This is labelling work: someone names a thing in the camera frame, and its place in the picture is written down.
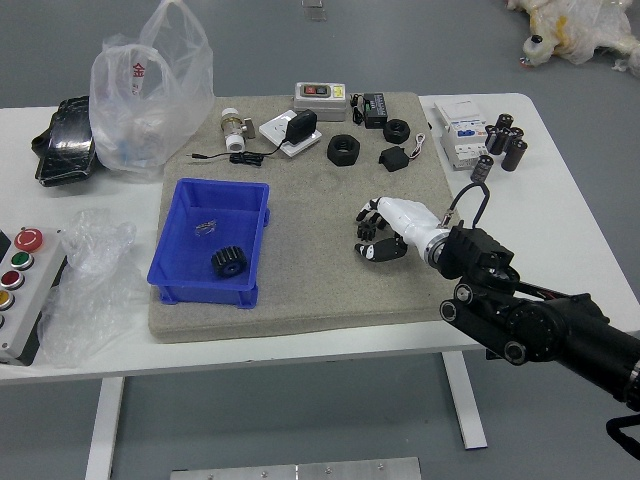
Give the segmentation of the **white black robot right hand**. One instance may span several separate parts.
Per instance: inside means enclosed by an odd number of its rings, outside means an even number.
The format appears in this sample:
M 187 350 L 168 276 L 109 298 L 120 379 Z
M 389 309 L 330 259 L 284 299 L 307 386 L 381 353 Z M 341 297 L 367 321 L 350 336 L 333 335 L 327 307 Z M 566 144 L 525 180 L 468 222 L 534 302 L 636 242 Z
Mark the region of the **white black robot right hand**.
M 357 243 L 354 249 L 371 262 L 403 257 L 415 246 L 420 258 L 435 267 L 449 231 L 422 203 L 399 198 L 369 200 L 356 216 Z

